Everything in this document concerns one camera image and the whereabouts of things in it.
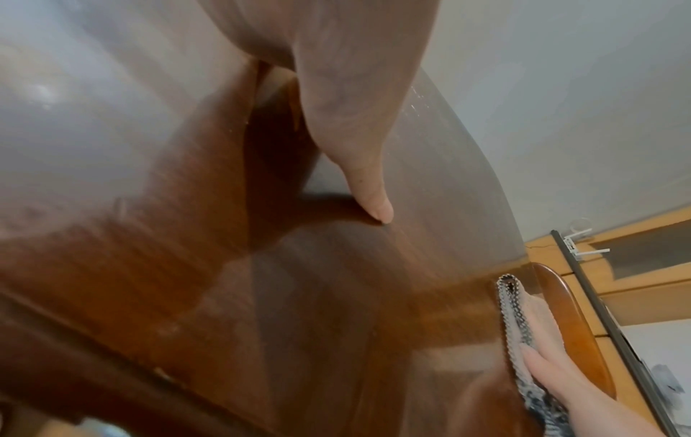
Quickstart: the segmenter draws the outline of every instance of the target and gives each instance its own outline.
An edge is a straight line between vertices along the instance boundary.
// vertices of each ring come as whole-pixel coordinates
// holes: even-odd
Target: glossy brown tabletop
[[[236,435],[537,436],[492,286],[537,282],[429,78],[386,144],[384,227],[294,130],[283,88],[255,102],[257,67],[194,2],[0,3],[0,310],[17,329],[0,391],[41,403],[63,378],[63,412],[151,435],[123,405],[189,435],[219,435],[199,412]],[[156,390],[194,401],[168,411]]]

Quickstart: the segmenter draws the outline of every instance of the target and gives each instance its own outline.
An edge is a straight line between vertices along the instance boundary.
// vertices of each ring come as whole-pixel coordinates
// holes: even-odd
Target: white bracket
[[[598,251],[590,251],[590,252],[579,252],[578,247],[576,247],[576,244],[574,243],[574,238],[576,237],[582,237],[588,234],[592,228],[586,229],[586,230],[580,230],[577,233],[573,233],[571,235],[567,235],[566,237],[561,237],[564,240],[564,243],[566,244],[567,248],[569,248],[569,252],[576,258],[576,261],[583,261],[583,256],[585,255],[595,255],[597,253],[607,253],[610,251],[610,249],[600,249]]]

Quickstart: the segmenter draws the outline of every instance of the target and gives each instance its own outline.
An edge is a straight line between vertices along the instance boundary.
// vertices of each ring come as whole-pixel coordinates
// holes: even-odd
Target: white surface
[[[442,2],[423,68],[524,240],[690,201],[690,0]]]
[[[683,410],[674,412],[674,421],[691,426],[691,320],[624,326],[623,335],[648,368],[664,364],[686,393]]]

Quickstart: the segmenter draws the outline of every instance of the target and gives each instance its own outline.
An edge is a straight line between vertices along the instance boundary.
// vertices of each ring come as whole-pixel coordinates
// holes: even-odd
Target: person's right hand
[[[537,350],[522,345],[525,365],[569,411],[577,437],[664,437],[654,425],[601,392],[530,311],[526,317]]]

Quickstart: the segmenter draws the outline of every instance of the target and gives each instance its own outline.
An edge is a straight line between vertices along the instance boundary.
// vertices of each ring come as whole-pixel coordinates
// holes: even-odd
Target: cloth
[[[530,305],[532,312],[544,322],[543,326],[551,335],[558,336],[563,347],[564,341],[554,316],[545,301],[526,293],[518,278],[511,274],[499,278],[497,293],[504,320],[507,352],[525,407],[544,424],[545,437],[574,436],[566,409],[533,379],[520,352],[521,343],[535,348],[533,332],[525,319],[526,305]]]

